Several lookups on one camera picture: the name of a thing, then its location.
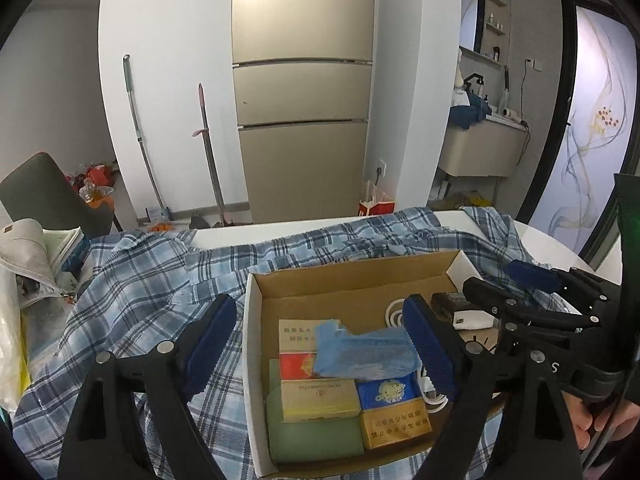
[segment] refrigerator drawer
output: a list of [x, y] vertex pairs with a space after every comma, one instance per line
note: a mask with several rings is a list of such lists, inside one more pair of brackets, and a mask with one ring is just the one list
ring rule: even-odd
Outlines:
[[234, 63], [371, 60], [374, 0], [233, 0]]
[[254, 223], [356, 216], [366, 139], [365, 123], [241, 130]]
[[234, 69], [238, 124], [367, 119], [371, 66], [279, 63]]

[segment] chair leg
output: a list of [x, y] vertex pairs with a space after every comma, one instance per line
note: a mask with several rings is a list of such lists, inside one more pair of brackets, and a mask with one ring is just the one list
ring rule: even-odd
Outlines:
[[120, 225], [120, 222], [118, 222], [118, 217], [116, 215], [113, 215], [113, 225], [116, 226], [119, 233], [122, 232], [122, 226]]

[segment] chair backrest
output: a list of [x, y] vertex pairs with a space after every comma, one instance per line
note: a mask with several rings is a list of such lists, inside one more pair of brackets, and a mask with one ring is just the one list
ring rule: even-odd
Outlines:
[[13, 221], [37, 220], [43, 229], [81, 227], [89, 237], [108, 234], [110, 222], [98, 221], [48, 153], [37, 153], [0, 182], [0, 202]]

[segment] open cardboard box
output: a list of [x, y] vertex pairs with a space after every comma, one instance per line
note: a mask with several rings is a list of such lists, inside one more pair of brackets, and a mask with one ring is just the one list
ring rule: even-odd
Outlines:
[[[378, 258], [250, 275], [242, 327], [242, 381], [249, 443], [258, 477], [321, 478], [394, 462], [429, 449], [450, 406], [430, 415], [430, 434], [366, 452], [355, 458], [275, 465], [269, 454], [264, 401], [269, 359], [278, 358], [278, 320], [340, 319], [351, 333], [385, 327], [388, 305], [411, 294], [427, 301], [436, 292], [461, 292], [478, 272], [461, 251]], [[461, 336], [466, 340], [469, 334]], [[495, 329], [482, 331], [495, 341]]]

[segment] white table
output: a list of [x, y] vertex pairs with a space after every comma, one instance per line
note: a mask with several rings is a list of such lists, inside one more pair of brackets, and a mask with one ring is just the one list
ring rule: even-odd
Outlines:
[[[475, 234], [486, 240], [479, 227], [464, 211], [438, 211], [435, 213], [440, 223], [446, 227]], [[193, 237], [191, 245], [199, 249], [213, 249], [241, 244], [256, 244], [304, 233], [330, 225], [358, 220], [358, 217], [327, 218], [322, 220], [305, 220], [299, 222], [280, 222], [275, 224], [255, 224], [225, 228], [199, 230]], [[569, 267], [593, 272], [571, 249], [565, 247], [552, 237], [545, 235], [533, 227], [516, 222], [516, 229], [524, 247], [531, 256], [543, 264], [550, 264], [557, 269], [568, 270]]]

